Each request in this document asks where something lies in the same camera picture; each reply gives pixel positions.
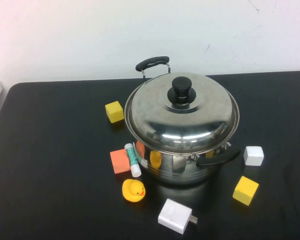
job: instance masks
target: yellow block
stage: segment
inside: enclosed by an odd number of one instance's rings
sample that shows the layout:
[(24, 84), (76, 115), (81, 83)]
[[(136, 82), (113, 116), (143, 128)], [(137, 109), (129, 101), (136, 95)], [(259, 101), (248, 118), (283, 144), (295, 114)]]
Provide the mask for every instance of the yellow block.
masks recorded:
[(112, 124), (125, 118), (124, 110), (118, 101), (105, 105), (105, 111)]
[(259, 183), (242, 176), (236, 185), (232, 197), (243, 204), (249, 206), (252, 198), (254, 197)]

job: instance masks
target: black knob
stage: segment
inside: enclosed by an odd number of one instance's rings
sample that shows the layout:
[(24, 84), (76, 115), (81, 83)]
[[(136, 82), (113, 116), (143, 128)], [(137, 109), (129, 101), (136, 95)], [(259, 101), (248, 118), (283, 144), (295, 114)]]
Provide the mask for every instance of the black knob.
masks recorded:
[(178, 94), (187, 94), (192, 86), (192, 82), (186, 76), (178, 76), (172, 81), (173, 90)]
[(172, 104), (189, 104), (196, 98), (196, 92), (191, 88), (192, 82), (185, 76), (178, 76), (172, 81), (172, 88), (168, 91), (168, 99)]

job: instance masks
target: orange sponge block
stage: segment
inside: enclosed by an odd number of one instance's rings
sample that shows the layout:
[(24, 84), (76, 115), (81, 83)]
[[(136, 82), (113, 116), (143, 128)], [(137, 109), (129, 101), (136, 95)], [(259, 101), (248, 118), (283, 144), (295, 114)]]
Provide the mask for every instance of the orange sponge block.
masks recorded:
[(125, 149), (110, 152), (110, 157), (115, 174), (130, 171), (129, 159)]

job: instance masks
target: black handle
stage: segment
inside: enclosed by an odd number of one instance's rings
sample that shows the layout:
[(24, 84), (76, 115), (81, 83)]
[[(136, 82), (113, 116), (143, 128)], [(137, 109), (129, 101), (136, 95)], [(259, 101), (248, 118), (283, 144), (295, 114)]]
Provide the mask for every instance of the black handle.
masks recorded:
[(217, 154), (214, 157), (201, 156), (196, 160), (197, 167), (212, 167), (218, 165), (224, 165), (234, 160), (241, 153), (241, 149), (238, 147), (230, 146), (227, 151), (222, 154)]
[(172, 104), (192, 103), (197, 94), (191, 88), (192, 82), (186, 76), (178, 76), (172, 80), (172, 88), (169, 89), (167, 96)]
[(155, 56), (148, 58), (135, 66), (135, 70), (141, 72), (142, 70), (157, 66), (159, 64), (169, 63), (170, 58), (168, 56)]

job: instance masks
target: yellow rubber duck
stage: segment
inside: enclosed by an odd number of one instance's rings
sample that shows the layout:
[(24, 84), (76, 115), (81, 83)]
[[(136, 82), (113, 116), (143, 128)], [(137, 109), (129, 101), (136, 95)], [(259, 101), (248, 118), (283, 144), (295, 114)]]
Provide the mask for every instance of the yellow rubber duck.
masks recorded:
[(133, 203), (139, 202), (146, 195), (146, 189), (141, 181), (127, 179), (122, 184), (123, 197)]

